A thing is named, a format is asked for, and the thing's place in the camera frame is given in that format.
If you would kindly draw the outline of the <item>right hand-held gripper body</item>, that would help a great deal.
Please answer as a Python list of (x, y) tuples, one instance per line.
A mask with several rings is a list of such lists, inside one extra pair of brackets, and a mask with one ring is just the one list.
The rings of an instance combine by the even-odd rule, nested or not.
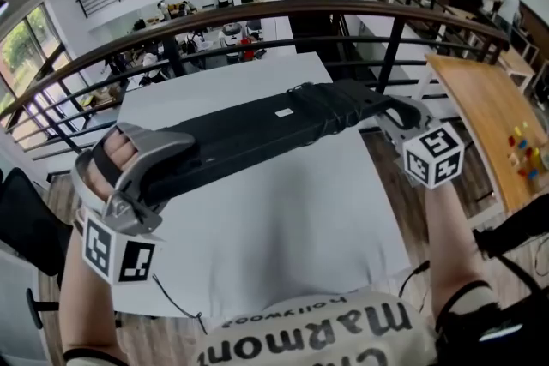
[(464, 151), (450, 123), (426, 115), (401, 144), (402, 169), (413, 187), (435, 189), (461, 175)]

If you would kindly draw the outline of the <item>black keyboard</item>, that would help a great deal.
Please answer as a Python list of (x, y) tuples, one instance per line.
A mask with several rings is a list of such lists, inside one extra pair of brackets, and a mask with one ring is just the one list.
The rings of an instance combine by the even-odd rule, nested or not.
[(304, 83), (165, 127), (193, 140), (145, 173), (139, 199), (150, 207), (169, 201), (387, 110), (402, 112), (396, 99), (357, 81)]

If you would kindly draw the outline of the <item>black office chair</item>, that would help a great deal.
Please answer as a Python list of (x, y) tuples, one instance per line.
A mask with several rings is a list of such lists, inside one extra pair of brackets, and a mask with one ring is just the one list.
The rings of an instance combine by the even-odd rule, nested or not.
[(0, 241), (45, 275), (63, 282), (72, 227), (45, 204), (19, 168), (0, 182)]

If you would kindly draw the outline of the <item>long wooden table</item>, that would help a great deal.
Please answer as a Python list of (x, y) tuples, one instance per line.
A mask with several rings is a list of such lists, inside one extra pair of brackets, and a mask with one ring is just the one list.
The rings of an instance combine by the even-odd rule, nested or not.
[(440, 55), (425, 59), (430, 73), (419, 83), (418, 95), (437, 79), (471, 135), (492, 186), (492, 204), (469, 218), (470, 226), (479, 227), (499, 215), (508, 218), (549, 193), (549, 169), (530, 181), (515, 173), (507, 159), (508, 137), (523, 121), (540, 140), (542, 159), (549, 158), (549, 136), (508, 75), (495, 65), (472, 60)]

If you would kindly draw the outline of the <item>wood-topped black railing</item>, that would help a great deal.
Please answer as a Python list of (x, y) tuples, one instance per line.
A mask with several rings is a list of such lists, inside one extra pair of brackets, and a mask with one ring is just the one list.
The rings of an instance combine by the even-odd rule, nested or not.
[(432, 50), (445, 48), (452, 52), (473, 53), (477, 61), (494, 64), (504, 45), (504, 35), (494, 27), (476, 21), (466, 21), (452, 14), (440, 14), (429, 9), (420, 9), (393, 3), (366, 2), (357, 0), (288, 0), (266, 3), (248, 3), (230, 8), (228, 11), (210, 10), (179, 18), (165, 24), (154, 25), (113, 40), (67, 64), (50, 77), (39, 81), (20, 98), (0, 113), (2, 120), (12, 120), (15, 114), (27, 109), (37, 93), (44, 92), (55, 82), (60, 82), (80, 73), (87, 67), (102, 63), (108, 58), (126, 51), (139, 49), (166, 39), (188, 35), (192, 31), (220, 27), (223, 24), (241, 24), (247, 20), (275, 23), (279, 18), (298, 18), (312, 23), (317, 16), (343, 19), (354, 15), (365, 20), (378, 18), (391, 25), (388, 35), (305, 35), (297, 38), (263, 39), (249, 44), (240, 42), (223, 47), (212, 43), (203, 44), (196, 53), (186, 55), (179, 52), (169, 57), (161, 55), (160, 60), (148, 66), (134, 66), (124, 73), (112, 75), (88, 87), (79, 89), (63, 98), (64, 102), (75, 103), (81, 97), (107, 89), (112, 85), (121, 87), (117, 96), (97, 104), (75, 115), (59, 120), (51, 119), (50, 111), (57, 103), (39, 108), (28, 119), (4, 130), (12, 135), (18, 128), (30, 123), (45, 121), (44, 126), (24, 135), (24, 140), (38, 134), (53, 131), (53, 137), (27, 148), (32, 160), (41, 161), (52, 157), (76, 153), (82, 148), (77, 139), (84, 137), (84, 147), (90, 147), (99, 134), (117, 122), (130, 122), (144, 115), (147, 106), (164, 107), (176, 98), (189, 102), (199, 96), (190, 89), (189, 82), (175, 79), (157, 85), (141, 85), (139, 80), (152, 71), (185, 68), (192, 62), (209, 60), (223, 55), (247, 51), (253, 53), (250, 61), (216, 68), (217, 73), (229, 75), (244, 69), (251, 74), (251, 82), (264, 83), (266, 90), (275, 90), (274, 80), (280, 77), (294, 86), (300, 81), (338, 81), (353, 78), (366, 86), (384, 92), (389, 87), (417, 84), (412, 77), (406, 80), (392, 79), (396, 67), (423, 67), (425, 59), (404, 57), (399, 50), (403, 46), (421, 46)]

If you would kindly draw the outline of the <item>small wooden table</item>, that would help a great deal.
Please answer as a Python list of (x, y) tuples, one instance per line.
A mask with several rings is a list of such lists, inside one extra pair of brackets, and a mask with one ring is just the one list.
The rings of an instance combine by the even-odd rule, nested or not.
[(513, 48), (509, 48), (507, 51), (501, 51), (498, 62), (501, 64), (508, 77), (519, 88), (520, 92), (525, 93), (529, 84), (535, 77), (535, 72), (532, 67)]

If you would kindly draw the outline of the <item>person's left hand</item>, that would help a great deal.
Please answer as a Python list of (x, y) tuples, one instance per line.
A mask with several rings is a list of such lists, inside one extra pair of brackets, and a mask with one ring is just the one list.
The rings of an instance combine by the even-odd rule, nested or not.
[[(106, 155), (120, 171), (125, 171), (136, 160), (138, 155), (130, 139), (117, 130), (113, 131), (105, 139), (103, 148)], [(107, 201), (113, 192), (113, 187), (100, 173), (94, 159), (87, 166), (84, 181), (102, 201)]]

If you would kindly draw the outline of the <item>pile of coloured toy blocks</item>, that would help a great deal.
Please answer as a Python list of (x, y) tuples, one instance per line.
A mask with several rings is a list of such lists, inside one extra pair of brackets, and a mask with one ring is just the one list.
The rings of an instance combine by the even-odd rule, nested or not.
[(533, 181), (546, 172), (542, 162), (542, 144), (526, 121), (513, 128), (508, 145), (507, 159), (519, 176)]

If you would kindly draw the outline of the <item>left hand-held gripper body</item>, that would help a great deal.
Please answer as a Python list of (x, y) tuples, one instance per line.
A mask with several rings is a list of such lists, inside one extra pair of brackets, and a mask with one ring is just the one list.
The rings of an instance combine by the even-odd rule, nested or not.
[[(145, 205), (141, 189), (153, 151), (152, 132), (130, 123), (118, 123), (112, 129), (130, 140), (139, 157), (121, 171), (106, 155), (103, 141), (77, 157), (71, 177), (83, 205), (79, 214), (82, 258), (109, 285), (147, 283), (163, 251), (163, 239), (154, 234), (161, 217)], [(113, 192), (105, 201), (84, 181), (91, 162), (111, 180)]]

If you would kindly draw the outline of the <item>person's right forearm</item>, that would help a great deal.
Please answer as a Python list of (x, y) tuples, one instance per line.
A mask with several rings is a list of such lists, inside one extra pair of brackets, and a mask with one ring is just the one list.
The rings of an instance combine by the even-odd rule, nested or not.
[(439, 318), (446, 306), (459, 311), (490, 303), (483, 261), (452, 183), (425, 192), (425, 215), (431, 262), (431, 307)]

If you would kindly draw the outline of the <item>large glass window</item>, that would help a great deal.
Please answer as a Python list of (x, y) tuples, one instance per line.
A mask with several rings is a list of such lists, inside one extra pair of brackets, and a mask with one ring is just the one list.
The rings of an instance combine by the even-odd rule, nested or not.
[[(19, 21), (4, 38), (0, 39), (0, 112), (25, 93), (35, 82), (56, 72), (69, 63), (69, 56), (60, 51), (60, 36), (54, 27), (45, 6), (40, 4)], [(40, 113), (69, 95), (65, 81), (50, 85), (38, 93), (20, 114), (3, 125), (10, 127), (32, 115), (36, 118), (29, 124), (31, 129), (44, 129), (47, 120), (59, 121), (75, 109), (69, 102)]]

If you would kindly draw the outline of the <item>cream printed t-shirt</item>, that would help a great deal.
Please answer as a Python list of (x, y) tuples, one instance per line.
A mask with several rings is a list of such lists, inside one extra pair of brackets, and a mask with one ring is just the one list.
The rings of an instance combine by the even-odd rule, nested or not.
[(442, 326), (382, 292), (298, 297), (214, 328), (188, 366), (432, 366)]

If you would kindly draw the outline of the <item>person's left forearm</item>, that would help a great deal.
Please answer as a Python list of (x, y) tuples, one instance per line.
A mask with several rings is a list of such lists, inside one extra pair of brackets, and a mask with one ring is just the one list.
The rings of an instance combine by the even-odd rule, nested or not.
[(91, 351), (111, 363), (127, 363), (118, 343), (111, 287), (83, 260), (77, 229), (69, 240), (58, 318), (64, 355)]

